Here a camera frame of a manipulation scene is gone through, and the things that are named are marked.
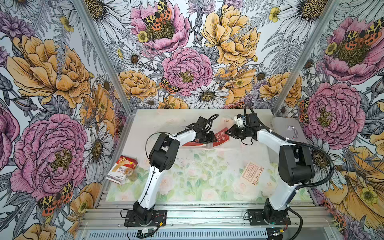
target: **ventilation grille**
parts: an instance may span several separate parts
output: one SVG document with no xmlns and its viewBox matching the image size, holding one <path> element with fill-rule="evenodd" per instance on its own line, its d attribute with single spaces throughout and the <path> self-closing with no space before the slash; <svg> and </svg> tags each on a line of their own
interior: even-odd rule
<svg viewBox="0 0 384 240">
<path fill-rule="evenodd" d="M 128 239 L 124 230 L 89 230 L 87 240 Z M 131 240 L 136 238 L 137 230 L 128 230 Z M 160 229 L 149 239 L 255 239 L 268 238 L 265 228 L 244 229 Z"/>
</svg>

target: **black mounting plate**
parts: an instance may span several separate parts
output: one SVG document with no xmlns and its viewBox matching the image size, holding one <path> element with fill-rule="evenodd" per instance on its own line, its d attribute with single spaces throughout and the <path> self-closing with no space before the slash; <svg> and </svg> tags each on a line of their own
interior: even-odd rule
<svg viewBox="0 0 384 240">
<path fill-rule="evenodd" d="M 251 226 L 269 225 L 264 221 L 263 209 L 248 209 L 249 224 Z M 288 215 L 274 219 L 274 225 L 291 225 L 291 220 Z"/>
<path fill-rule="evenodd" d="M 132 210 L 127 212 L 125 217 L 124 227 L 157 227 L 159 223 L 163 222 L 163 226 L 166 225 L 167 210 L 153 210 L 153 219 L 148 225 L 144 225 L 133 213 Z"/>
</svg>

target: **small jar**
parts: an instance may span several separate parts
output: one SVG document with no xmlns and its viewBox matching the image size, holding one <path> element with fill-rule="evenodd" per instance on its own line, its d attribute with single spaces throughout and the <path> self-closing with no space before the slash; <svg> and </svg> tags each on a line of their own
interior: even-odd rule
<svg viewBox="0 0 384 240">
<path fill-rule="evenodd" d="M 137 172 L 130 167 L 125 170 L 125 175 L 127 176 L 127 179 L 132 182 L 137 179 Z"/>
</svg>

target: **floral tablecloth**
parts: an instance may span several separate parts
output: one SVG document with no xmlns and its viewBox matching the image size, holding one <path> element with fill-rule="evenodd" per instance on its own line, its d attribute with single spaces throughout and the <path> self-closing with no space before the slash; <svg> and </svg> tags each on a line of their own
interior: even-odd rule
<svg viewBox="0 0 384 240">
<path fill-rule="evenodd" d="M 254 145 L 241 151 L 181 148 L 175 164 L 164 175 L 156 202 L 265 202 L 277 186 L 278 165 L 270 163 L 264 144 Z M 242 178 L 249 162 L 264 167 L 256 186 Z M 133 182 L 123 185 L 112 183 L 106 200 L 136 201 L 146 183 L 148 166 L 136 168 L 138 178 Z M 306 189 L 301 189 L 295 200 L 311 198 Z"/>
</svg>

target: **red card with chinese text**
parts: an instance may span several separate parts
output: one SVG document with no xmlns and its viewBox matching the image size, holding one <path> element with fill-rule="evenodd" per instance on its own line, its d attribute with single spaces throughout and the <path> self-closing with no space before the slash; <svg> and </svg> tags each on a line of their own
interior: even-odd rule
<svg viewBox="0 0 384 240">
<path fill-rule="evenodd" d="M 223 144 L 229 140 L 229 136 L 225 134 L 227 130 L 228 130 L 228 127 L 225 127 L 223 130 L 215 134 L 217 142 L 214 142 L 214 147 L 220 144 Z"/>
</svg>

